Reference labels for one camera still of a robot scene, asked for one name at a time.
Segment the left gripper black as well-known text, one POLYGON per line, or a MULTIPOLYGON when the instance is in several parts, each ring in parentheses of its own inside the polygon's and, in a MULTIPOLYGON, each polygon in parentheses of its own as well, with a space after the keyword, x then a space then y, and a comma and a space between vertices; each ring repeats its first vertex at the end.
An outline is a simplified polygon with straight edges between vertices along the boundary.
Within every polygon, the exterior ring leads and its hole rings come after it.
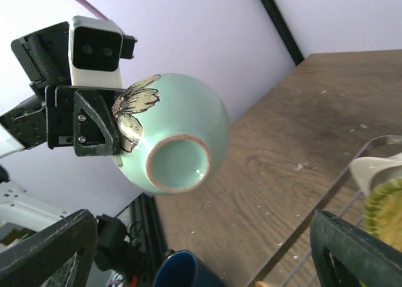
MULTIPOLYGON (((33 95, 1 115, 1 149, 47 144, 83 156, 120 152, 111 107, 122 90, 73 86, 68 63, 69 22, 13 40, 11 49, 30 79, 33 95)), ((135 37, 123 33, 120 60, 132 59, 135 37)))

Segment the dark blue mug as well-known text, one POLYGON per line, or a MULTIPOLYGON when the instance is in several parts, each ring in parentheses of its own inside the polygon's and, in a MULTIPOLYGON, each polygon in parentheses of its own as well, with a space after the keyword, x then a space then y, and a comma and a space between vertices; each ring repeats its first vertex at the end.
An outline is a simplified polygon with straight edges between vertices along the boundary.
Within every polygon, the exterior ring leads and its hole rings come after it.
POLYGON ((224 287, 225 283, 194 253, 177 251, 160 266, 154 287, 224 287))

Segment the white plate blue spiral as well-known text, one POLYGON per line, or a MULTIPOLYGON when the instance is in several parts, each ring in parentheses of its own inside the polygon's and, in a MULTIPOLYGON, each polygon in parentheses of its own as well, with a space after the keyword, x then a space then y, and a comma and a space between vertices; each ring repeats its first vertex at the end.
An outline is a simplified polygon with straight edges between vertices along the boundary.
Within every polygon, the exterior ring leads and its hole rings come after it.
POLYGON ((379 184, 401 178, 401 153, 388 158, 361 157, 349 163, 353 180, 365 197, 379 184))

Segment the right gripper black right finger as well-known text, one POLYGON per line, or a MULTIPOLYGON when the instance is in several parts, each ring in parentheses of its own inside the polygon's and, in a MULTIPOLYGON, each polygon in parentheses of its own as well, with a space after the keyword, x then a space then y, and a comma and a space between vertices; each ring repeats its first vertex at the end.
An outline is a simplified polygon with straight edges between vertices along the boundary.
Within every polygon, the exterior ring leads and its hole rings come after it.
POLYGON ((401 286, 401 252, 328 211, 315 212, 310 245, 321 286, 401 286))

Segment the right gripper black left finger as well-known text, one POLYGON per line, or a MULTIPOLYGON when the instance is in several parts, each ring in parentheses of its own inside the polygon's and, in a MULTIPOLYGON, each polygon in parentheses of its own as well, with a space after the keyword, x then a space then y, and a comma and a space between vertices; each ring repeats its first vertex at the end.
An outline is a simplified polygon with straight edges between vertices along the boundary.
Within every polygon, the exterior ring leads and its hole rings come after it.
POLYGON ((75 258, 67 286, 85 286, 97 248, 97 221, 79 210, 1 253, 1 286, 41 286, 75 258))

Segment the mint green small bowl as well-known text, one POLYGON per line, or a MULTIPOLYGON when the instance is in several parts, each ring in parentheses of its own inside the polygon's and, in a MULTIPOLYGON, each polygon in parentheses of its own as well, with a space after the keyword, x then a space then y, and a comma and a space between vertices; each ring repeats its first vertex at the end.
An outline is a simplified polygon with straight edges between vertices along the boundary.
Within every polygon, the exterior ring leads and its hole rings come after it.
POLYGON ((139 80, 111 111, 121 135, 114 162, 146 192, 189 192, 223 164, 229 115, 220 96, 195 77, 162 73, 139 80))

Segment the wire dish rack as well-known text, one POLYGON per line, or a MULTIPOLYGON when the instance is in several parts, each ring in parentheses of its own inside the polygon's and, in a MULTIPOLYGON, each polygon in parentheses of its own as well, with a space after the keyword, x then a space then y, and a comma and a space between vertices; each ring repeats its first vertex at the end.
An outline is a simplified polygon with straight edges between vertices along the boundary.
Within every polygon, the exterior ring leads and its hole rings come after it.
POLYGON ((250 286, 268 286, 265 278, 299 237, 310 231, 310 252, 281 283, 286 286, 312 259, 321 286, 401 286, 401 154, 370 157, 371 150, 400 145, 401 136, 385 135, 365 144, 289 238, 277 249, 250 286), (362 217, 350 224, 323 208, 348 179, 365 196, 362 217))

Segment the woven bamboo mat round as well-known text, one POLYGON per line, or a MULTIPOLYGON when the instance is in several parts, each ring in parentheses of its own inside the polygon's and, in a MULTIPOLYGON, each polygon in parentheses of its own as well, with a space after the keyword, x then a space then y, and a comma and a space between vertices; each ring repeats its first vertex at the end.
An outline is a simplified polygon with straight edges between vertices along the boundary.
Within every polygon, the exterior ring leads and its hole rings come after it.
POLYGON ((401 251, 401 178, 374 188, 364 204, 363 223, 368 234, 401 251))

